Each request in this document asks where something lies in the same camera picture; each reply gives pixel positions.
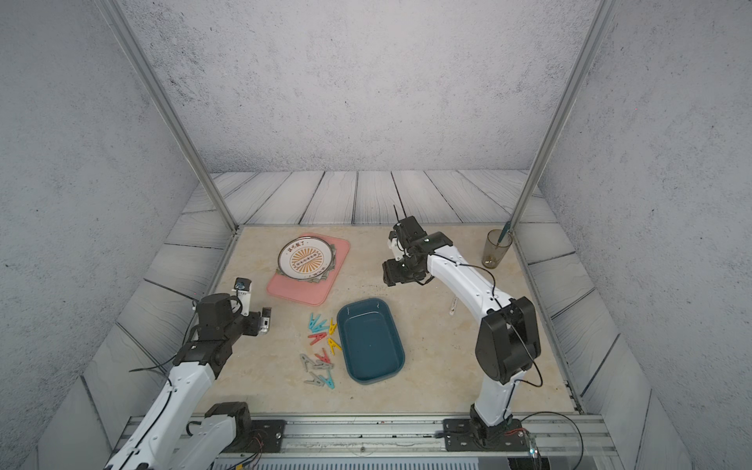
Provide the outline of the cyan clothespin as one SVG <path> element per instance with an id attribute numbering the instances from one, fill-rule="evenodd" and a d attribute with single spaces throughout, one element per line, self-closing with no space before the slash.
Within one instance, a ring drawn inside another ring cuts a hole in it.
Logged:
<path id="1" fill-rule="evenodd" d="M 333 379 L 333 376 L 332 376 L 332 371 L 331 371 L 331 370 L 328 370 L 328 371 L 327 371 L 327 377 L 326 377 L 326 378 L 324 378 L 324 382 L 325 382 L 326 386 L 327 386 L 327 387 L 328 387 L 329 389 L 331 389 L 331 390 L 334 390 L 334 389 L 335 389 L 335 382 L 334 382 L 334 379 Z"/>
<path id="2" fill-rule="evenodd" d="M 322 321 L 319 324 L 316 324 L 313 327 L 313 329 L 311 329 L 311 332 L 313 332 L 315 334 L 318 334 L 318 333 L 327 332 L 328 330 L 329 330 L 329 321 L 325 320 L 325 321 Z"/>
<path id="3" fill-rule="evenodd" d="M 309 331 L 313 332 L 315 330 L 318 319 L 319 319 L 319 316 L 314 317 L 313 313 L 309 315 Z"/>

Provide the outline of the red clothespin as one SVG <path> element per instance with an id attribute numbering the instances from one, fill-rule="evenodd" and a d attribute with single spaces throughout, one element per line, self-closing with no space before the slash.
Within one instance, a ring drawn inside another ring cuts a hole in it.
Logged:
<path id="1" fill-rule="evenodd" d="M 307 338 L 309 338 L 309 344 L 311 346 L 317 344 L 320 341 L 325 340 L 327 337 L 328 337 L 328 334 L 326 332 L 313 333 L 307 336 Z"/>
<path id="2" fill-rule="evenodd" d="M 315 357 L 321 362 L 332 364 L 332 360 L 331 358 L 329 358 L 329 355 L 327 354 L 325 349 L 322 349 L 321 352 L 316 352 Z"/>

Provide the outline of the teal storage box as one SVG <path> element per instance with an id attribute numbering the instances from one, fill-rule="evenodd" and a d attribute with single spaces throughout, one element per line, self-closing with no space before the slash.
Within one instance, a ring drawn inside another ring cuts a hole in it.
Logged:
<path id="1" fill-rule="evenodd" d="M 354 382 L 371 385 L 403 369 L 405 349 L 385 301 L 371 298 L 345 305 L 337 322 L 346 368 Z"/>

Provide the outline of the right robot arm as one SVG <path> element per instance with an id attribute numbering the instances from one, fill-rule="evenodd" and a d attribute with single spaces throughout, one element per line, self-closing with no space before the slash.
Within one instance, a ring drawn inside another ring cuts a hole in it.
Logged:
<path id="1" fill-rule="evenodd" d="M 541 341 L 535 306 L 526 297 L 503 299 L 495 278 L 483 276 L 442 232 L 396 225 L 388 243 L 393 258 L 383 262 L 387 286 L 433 279 L 443 282 L 478 322 L 475 358 L 484 373 L 469 413 L 474 438 L 485 444 L 515 427 L 511 403 L 525 374 L 535 368 Z"/>

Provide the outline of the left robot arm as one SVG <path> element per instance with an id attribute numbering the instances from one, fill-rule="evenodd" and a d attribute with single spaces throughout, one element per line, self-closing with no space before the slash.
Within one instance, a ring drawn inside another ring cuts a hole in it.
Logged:
<path id="1" fill-rule="evenodd" d="M 178 444 L 201 399 L 243 336 L 268 332 L 272 309 L 250 311 L 250 297 L 209 295 L 194 307 L 197 323 L 172 360 L 166 384 L 107 469 L 208 469 L 225 450 L 251 436 L 246 403 L 214 405 L 188 442 Z"/>

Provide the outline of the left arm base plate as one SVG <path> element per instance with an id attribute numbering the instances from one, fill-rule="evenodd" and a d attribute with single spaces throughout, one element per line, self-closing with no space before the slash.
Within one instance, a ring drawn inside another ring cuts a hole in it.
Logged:
<path id="1" fill-rule="evenodd" d="M 287 422 L 283 419 L 252 419 L 237 425 L 235 438 L 224 454 L 279 454 Z"/>

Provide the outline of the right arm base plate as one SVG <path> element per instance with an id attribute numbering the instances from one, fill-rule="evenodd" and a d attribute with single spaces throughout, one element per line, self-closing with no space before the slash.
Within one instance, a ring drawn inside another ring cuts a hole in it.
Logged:
<path id="1" fill-rule="evenodd" d="M 515 418 L 488 427 L 481 420 L 445 419 L 441 436 L 448 452 L 528 452 L 530 442 Z"/>

